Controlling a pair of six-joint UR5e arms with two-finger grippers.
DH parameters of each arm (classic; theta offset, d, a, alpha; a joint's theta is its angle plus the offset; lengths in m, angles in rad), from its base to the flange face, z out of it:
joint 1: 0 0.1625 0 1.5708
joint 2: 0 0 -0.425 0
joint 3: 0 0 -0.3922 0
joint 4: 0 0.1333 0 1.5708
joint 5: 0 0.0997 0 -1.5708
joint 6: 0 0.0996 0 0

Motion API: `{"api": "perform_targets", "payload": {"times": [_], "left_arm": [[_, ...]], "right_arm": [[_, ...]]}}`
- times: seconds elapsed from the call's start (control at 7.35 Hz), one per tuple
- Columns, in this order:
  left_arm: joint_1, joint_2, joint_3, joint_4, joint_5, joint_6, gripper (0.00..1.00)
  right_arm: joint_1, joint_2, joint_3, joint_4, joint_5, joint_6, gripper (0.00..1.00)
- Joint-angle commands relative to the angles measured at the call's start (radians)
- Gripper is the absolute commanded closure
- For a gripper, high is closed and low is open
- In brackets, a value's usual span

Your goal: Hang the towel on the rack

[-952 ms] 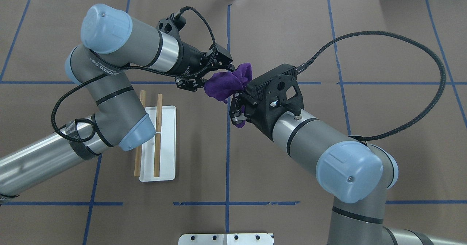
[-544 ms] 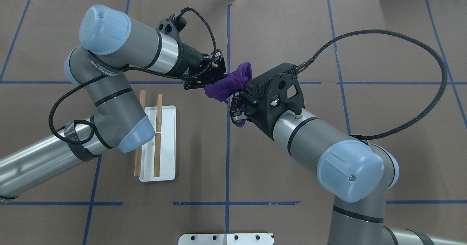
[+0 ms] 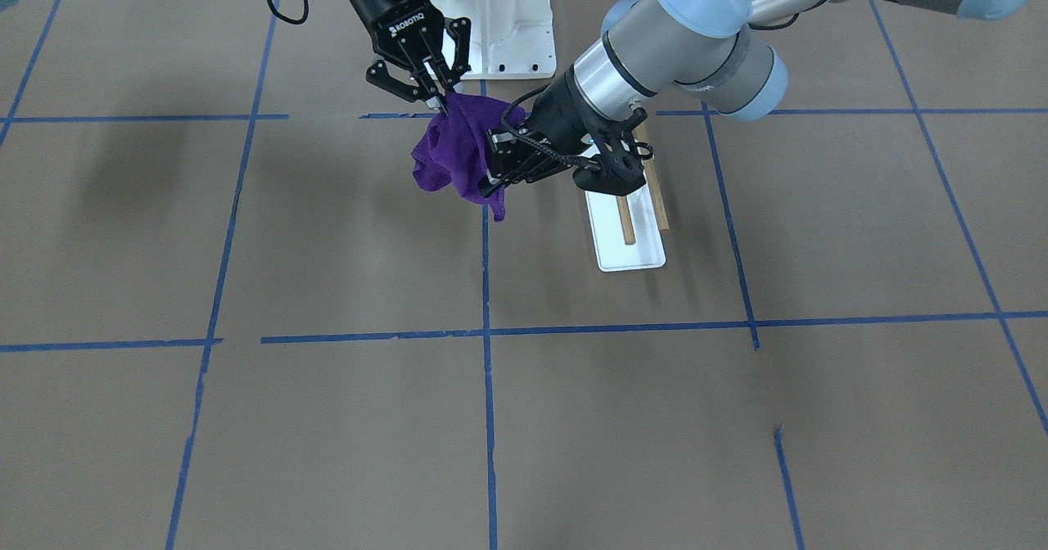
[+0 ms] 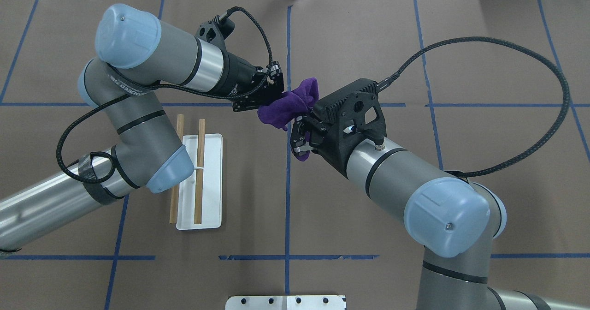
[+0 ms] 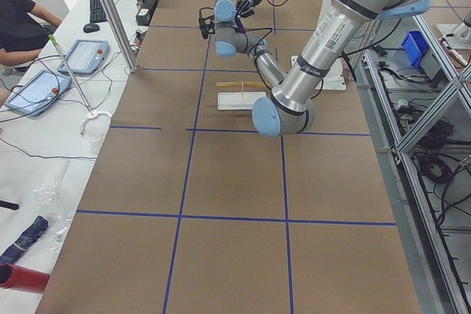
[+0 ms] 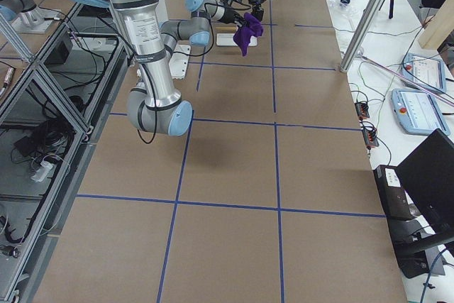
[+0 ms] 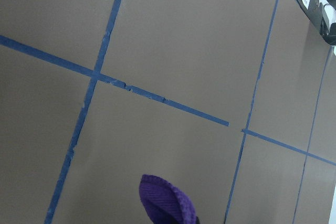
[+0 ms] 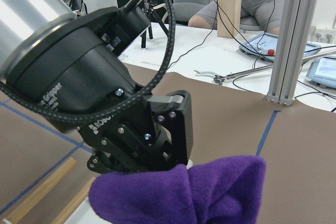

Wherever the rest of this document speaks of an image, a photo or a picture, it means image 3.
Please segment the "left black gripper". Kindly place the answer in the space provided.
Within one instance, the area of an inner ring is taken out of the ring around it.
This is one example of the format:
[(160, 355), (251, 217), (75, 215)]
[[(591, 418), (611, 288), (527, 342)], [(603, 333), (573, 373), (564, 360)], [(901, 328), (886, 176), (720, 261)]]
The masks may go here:
[(581, 155), (588, 133), (564, 83), (546, 85), (514, 102), (502, 125), (487, 131), (480, 198), (493, 198), (501, 188), (534, 183), (573, 167), (584, 172), (599, 170), (596, 159)]

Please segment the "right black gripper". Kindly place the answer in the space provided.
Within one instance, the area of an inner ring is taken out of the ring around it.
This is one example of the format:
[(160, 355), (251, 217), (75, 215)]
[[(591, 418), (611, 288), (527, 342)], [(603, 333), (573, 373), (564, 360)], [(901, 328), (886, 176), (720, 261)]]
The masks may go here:
[(447, 92), (471, 69), (470, 18), (445, 18), (431, 0), (349, 2), (380, 56), (367, 68), (367, 83), (445, 113)]

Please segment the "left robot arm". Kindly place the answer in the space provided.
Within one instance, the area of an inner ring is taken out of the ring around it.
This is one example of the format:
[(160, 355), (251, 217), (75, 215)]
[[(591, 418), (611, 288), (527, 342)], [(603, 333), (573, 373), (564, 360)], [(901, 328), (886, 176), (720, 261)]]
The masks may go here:
[[(569, 170), (577, 188), (626, 196), (645, 185), (647, 144), (634, 137), (645, 102), (677, 87), (720, 114), (756, 120), (783, 98), (788, 71), (759, 34), (803, 12), (850, 0), (625, 0), (561, 76), (531, 93), (520, 124), (505, 111), (488, 132), (479, 191)], [(999, 20), (1029, 0), (883, 0), (958, 18)]]

